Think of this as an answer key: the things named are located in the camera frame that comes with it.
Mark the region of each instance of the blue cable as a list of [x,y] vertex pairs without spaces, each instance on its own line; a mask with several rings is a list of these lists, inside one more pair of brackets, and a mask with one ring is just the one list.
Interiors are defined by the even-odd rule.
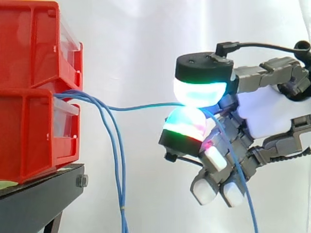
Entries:
[[253,225],[254,225],[254,230],[255,230],[255,233],[259,233],[258,231],[258,225],[257,225],[257,220],[256,220],[256,216],[255,216],[255,210],[254,210],[254,206],[253,206],[253,202],[252,202],[252,199],[251,199],[251,195],[249,193],[249,190],[247,188],[247,184],[246,184],[246,179],[244,177],[244,174],[243,174],[243,171],[242,171],[242,168],[241,168],[241,165],[238,161],[238,157],[237,155],[235,154],[235,151],[230,143],[230,140],[225,132],[225,129],[223,128],[223,126],[221,125],[221,123],[219,122],[219,120],[209,111],[206,111],[207,114],[209,114],[210,118],[212,118],[215,123],[217,124],[218,128],[220,129],[220,132],[222,133],[223,135],[223,138],[224,140],[226,141],[226,143],[228,144],[228,148],[229,148],[229,151],[231,153],[231,157],[233,158],[233,161],[235,163],[235,166],[237,167],[237,170],[238,170],[238,174],[239,174],[239,177],[242,181],[242,184],[244,186],[244,189],[246,191],[246,196],[247,196],[247,200],[248,200],[248,205],[249,205],[249,209],[251,211],[251,215],[252,215],[252,220],[253,220]]
[[[109,113],[109,115],[111,116],[111,119],[114,123],[114,126],[116,128],[117,131],[117,135],[119,138],[119,145],[120,145],[120,152],[121,152],[121,159],[125,164],[125,159],[124,159],[124,149],[123,149],[123,143],[122,143],[122,139],[121,139],[121,133],[119,131],[119,128],[117,126],[117,123],[111,113],[111,111],[109,110],[109,108],[102,102],[98,102],[96,101],[96,99],[94,99],[93,97],[89,96],[88,94],[81,92],[81,91],[76,91],[76,90],[70,90],[65,92],[64,94],[55,94],[54,95],[57,98],[60,99],[66,99],[66,98],[71,98],[71,99],[77,99],[77,100],[82,100],[82,101],[87,101],[90,103],[93,103],[97,106],[97,108],[100,111],[101,117],[102,117],[102,121],[108,131],[108,134],[110,136],[111,139],[111,144],[112,144],[112,149],[113,149],[113,155],[114,155],[114,163],[115,163],[115,179],[116,179],[116,184],[117,184],[117,190],[118,190],[118,196],[119,196],[119,207],[120,207],[120,212],[121,212],[121,219],[122,219],[122,233],[128,233],[128,227],[127,227],[127,222],[126,222],[126,217],[125,217],[125,179],[122,179],[122,190],[121,190],[121,185],[120,185],[120,178],[119,178],[119,163],[118,163],[118,154],[117,154],[117,147],[116,147],[116,141],[115,138],[105,120],[104,117],[104,113],[102,111],[102,107],[105,108],[107,110],[107,112]],[[125,166],[122,166],[122,176],[125,176]]]
[[[77,99],[75,95],[69,95],[69,94],[55,94],[56,97],[61,98],[61,99],[65,99],[65,98],[73,98],[73,99]],[[78,98],[79,100],[83,100],[86,102],[91,102],[90,99],[88,98],[83,98],[80,97]],[[110,110],[112,111],[119,111],[119,112],[126,112],[126,111],[133,111],[133,110],[140,110],[140,109],[146,109],[146,108],[152,108],[152,107],[162,107],[162,106],[182,106],[182,104],[180,103],[155,103],[155,104],[147,104],[147,105],[141,105],[141,106],[135,106],[135,107],[128,107],[128,108],[117,108],[117,107],[110,107],[110,106],[106,106],[103,102],[101,102],[100,100],[94,98],[97,103],[99,103],[100,105],[102,105],[102,107],[108,107]],[[253,220],[253,225],[254,225],[254,230],[255,233],[259,233],[258,231],[258,226],[257,226],[257,220],[256,220],[256,216],[255,216],[255,211],[254,211],[254,206],[252,203],[252,199],[249,193],[249,190],[247,188],[247,184],[246,184],[246,180],[243,174],[243,171],[241,169],[240,163],[238,161],[238,158],[235,154],[235,151],[230,143],[230,140],[228,138],[228,136],[226,135],[225,129],[223,128],[223,126],[221,125],[221,123],[219,122],[219,120],[209,111],[206,111],[207,114],[209,114],[209,116],[215,121],[215,123],[217,124],[217,126],[219,127],[224,140],[226,141],[226,143],[228,144],[228,149],[231,153],[231,156],[233,158],[233,161],[237,167],[237,171],[238,171],[238,175],[242,181],[242,184],[244,186],[244,189],[246,191],[246,196],[247,196],[247,200],[248,200],[248,204],[249,204],[249,208],[250,208],[250,212],[251,212],[251,216],[252,216],[252,220]]]

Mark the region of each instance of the blue ethernet cable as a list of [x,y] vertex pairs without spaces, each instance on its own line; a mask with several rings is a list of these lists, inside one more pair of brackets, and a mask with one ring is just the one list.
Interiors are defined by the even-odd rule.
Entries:
[[[58,98],[73,98],[73,99],[77,99],[76,98],[76,95],[70,95],[70,94],[55,94],[56,97]],[[91,102],[89,101],[89,99],[87,98],[79,98],[80,100],[83,100],[83,101],[87,101],[87,102]],[[96,101],[98,101],[98,103],[100,105],[105,105],[104,103],[102,103],[100,100],[94,98]],[[140,109],[146,109],[146,108],[153,108],[153,107],[162,107],[162,106],[182,106],[182,104],[180,103],[155,103],[155,104],[147,104],[147,105],[141,105],[141,106],[135,106],[135,107],[129,107],[129,108],[117,108],[117,107],[108,107],[110,110],[112,111],[120,111],[120,112],[125,112],[125,111],[134,111],[134,110],[140,110]],[[241,169],[241,166],[238,162],[238,159],[237,159],[237,156],[235,154],[235,151],[233,150],[233,147],[230,143],[230,140],[228,138],[228,136],[226,135],[225,133],[225,130],[223,128],[223,126],[221,125],[221,123],[219,122],[219,120],[210,112],[206,111],[207,114],[210,115],[210,117],[215,121],[215,123],[217,124],[219,130],[221,131],[222,135],[223,135],[223,138],[224,140],[226,141],[226,143],[228,144],[228,149],[232,155],[232,158],[234,160],[234,163],[237,167],[237,171],[238,171],[238,174],[239,174],[239,177],[242,181],[242,184],[245,188],[245,191],[246,191],[246,196],[247,196],[247,200],[248,200],[248,204],[249,204],[249,208],[250,208],[250,212],[251,212],[251,216],[252,216],[252,220],[253,220],[253,225],[254,225],[254,230],[255,230],[255,233],[259,233],[258,231],[258,226],[257,226],[257,220],[256,220],[256,216],[255,216],[255,210],[254,210],[254,206],[253,206],[253,203],[252,203],[252,199],[251,199],[251,196],[250,196],[250,193],[249,193],[249,190],[247,188],[247,184],[246,184],[246,180],[245,180],[245,177],[243,175],[243,171]]]
[[[111,139],[112,148],[113,148],[114,163],[115,163],[115,179],[116,179],[116,184],[117,184],[117,190],[118,190],[118,196],[119,196],[119,206],[120,206],[121,219],[122,219],[122,233],[128,233],[127,222],[126,222],[126,218],[125,218],[125,209],[124,209],[125,198],[123,197],[123,196],[125,196],[125,192],[124,193],[122,192],[121,185],[120,185],[119,163],[118,163],[116,140],[115,140],[115,138],[114,138],[107,122],[106,122],[106,119],[104,117],[104,113],[102,111],[103,103],[101,103],[101,105],[100,105],[93,97],[91,97],[88,94],[83,93],[83,92],[78,92],[78,91],[72,90],[72,91],[68,91],[67,93],[70,93],[70,94],[55,94],[54,96],[56,96],[57,98],[60,98],[60,99],[72,98],[72,99],[87,101],[87,102],[90,102],[90,103],[93,103],[94,105],[96,105],[100,111],[102,121],[103,121],[103,123],[104,123],[104,125],[108,131],[108,134],[109,134],[110,139]],[[117,133],[119,133],[118,135],[121,135],[120,131],[118,129],[118,126],[116,127],[116,130],[117,130]],[[119,144],[120,144],[120,151],[123,151],[122,140],[119,140]]]

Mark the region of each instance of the red plastic drawer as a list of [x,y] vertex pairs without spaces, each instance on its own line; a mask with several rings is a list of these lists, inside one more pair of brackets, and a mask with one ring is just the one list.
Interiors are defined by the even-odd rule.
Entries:
[[0,88],[81,90],[82,50],[56,2],[0,0]]
[[24,183],[79,158],[79,108],[43,89],[0,90],[0,181]]

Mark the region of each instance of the glowing sensor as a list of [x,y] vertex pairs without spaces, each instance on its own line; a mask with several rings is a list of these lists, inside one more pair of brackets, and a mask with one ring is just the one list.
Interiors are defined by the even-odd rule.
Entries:
[[186,106],[203,108],[217,104],[226,91],[227,83],[192,84],[174,80],[174,93]]
[[163,129],[203,142],[206,130],[206,117],[197,108],[178,107],[169,115]]

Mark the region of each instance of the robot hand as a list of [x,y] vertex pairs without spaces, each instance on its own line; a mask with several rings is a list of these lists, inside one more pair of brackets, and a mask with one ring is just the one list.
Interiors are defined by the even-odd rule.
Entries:
[[[260,46],[293,52],[292,57],[274,58],[258,67],[233,69],[229,52]],[[308,42],[295,49],[254,43],[226,42],[215,53],[195,53],[177,59],[174,92],[185,105],[167,118],[159,144],[171,162],[186,155],[197,157],[202,169],[190,190],[201,205],[218,192],[229,207],[243,202],[245,188],[236,163],[218,126],[208,136],[207,111],[220,114],[246,181],[256,169],[311,154],[311,53]],[[266,137],[261,147],[251,147]]]

